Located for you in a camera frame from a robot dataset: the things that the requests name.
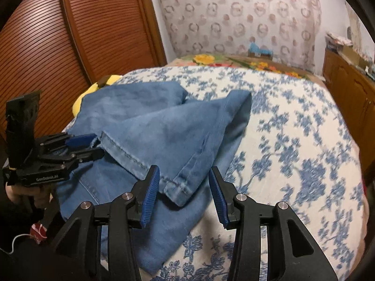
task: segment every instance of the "bed sheet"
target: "bed sheet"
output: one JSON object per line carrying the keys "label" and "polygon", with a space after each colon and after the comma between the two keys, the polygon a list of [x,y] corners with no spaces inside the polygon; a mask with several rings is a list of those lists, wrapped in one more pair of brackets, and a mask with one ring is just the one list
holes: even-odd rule
{"label": "bed sheet", "polygon": [[[244,138],[226,175],[259,203],[288,202],[344,280],[363,254],[368,204],[359,150],[330,93],[305,79],[229,67],[162,67],[124,75],[116,84],[178,81],[202,100],[232,89],[253,96]],[[226,280],[235,230],[219,223],[213,202],[176,253],[143,280]],[[267,234],[261,230],[261,276],[267,276]]]}

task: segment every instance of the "wall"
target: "wall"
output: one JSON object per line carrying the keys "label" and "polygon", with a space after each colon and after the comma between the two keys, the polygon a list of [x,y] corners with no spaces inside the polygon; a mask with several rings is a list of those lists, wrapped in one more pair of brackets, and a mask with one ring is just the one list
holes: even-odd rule
{"label": "wall", "polygon": [[[166,58],[167,61],[170,62],[176,58],[176,54],[169,40],[159,1],[152,0],[152,2],[155,6],[157,22],[159,24]],[[349,26],[349,16],[345,7],[344,0],[320,0],[320,3],[322,9],[321,26],[315,40],[315,73],[317,75],[322,74],[324,50],[326,47],[326,31],[330,31],[346,37],[346,30]],[[361,34],[363,51],[370,54],[370,56],[374,56],[375,44],[372,41],[368,31],[364,27],[363,23],[361,23]]]}

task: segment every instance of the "white cord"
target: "white cord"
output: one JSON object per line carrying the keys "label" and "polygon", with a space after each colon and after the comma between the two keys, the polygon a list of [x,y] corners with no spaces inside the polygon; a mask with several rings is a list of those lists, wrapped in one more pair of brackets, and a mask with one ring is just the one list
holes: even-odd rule
{"label": "white cord", "polygon": [[13,252],[14,252],[14,242],[16,241],[16,239],[18,239],[19,237],[23,237],[23,236],[29,236],[29,237],[33,237],[31,234],[28,234],[28,233],[23,233],[23,234],[19,234],[17,236],[14,237],[13,241],[12,241],[12,251],[11,252],[7,252],[3,249],[0,248],[1,251],[5,252],[6,254],[9,254],[11,255]]}

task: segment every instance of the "yellow pillow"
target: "yellow pillow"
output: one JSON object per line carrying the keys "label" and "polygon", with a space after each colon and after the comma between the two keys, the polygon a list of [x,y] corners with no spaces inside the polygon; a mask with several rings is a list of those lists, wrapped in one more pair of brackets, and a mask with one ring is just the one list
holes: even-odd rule
{"label": "yellow pillow", "polygon": [[[120,78],[121,78],[121,76],[119,76],[119,75],[111,75],[108,78],[108,80],[106,82],[106,85],[112,85],[113,83],[115,83]],[[84,93],[82,93],[81,95],[79,95],[79,97],[77,98],[77,100],[74,102],[73,108],[72,108],[74,117],[77,117],[77,115],[79,113],[79,110],[81,108],[82,98],[85,97],[87,94],[90,94],[90,93],[93,93],[93,92],[97,91],[98,89],[99,89],[98,84],[94,83],[91,87],[89,87],[87,89],[87,91],[85,91]]]}

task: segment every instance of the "metal screw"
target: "metal screw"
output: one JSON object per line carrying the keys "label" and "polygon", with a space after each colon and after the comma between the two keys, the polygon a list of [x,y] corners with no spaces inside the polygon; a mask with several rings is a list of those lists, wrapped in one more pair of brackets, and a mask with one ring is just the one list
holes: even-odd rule
{"label": "metal screw", "polygon": [[236,195],[236,199],[239,200],[239,201],[241,201],[241,202],[245,201],[247,198],[248,197],[245,194],[243,194],[243,193],[239,193],[239,194]]}
{"label": "metal screw", "polygon": [[82,209],[88,209],[90,208],[90,206],[91,206],[91,203],[89,201],[85,201],[81,204]]}
{"label": "metal screw", "polygon": [[123,195],[122,195],[122,198],[124,200],[130,200],[131,198],[133,197],[133,194],[131,192],[125,192]]}
{"label": "metal screw", "polygon": [[285,203],[285,202],[280,202],[280,203],[278,203],[278,206],[279,206],[279,208],[282,209],[282,210],[288,209],[288,207],[289,207],[288,204]]}

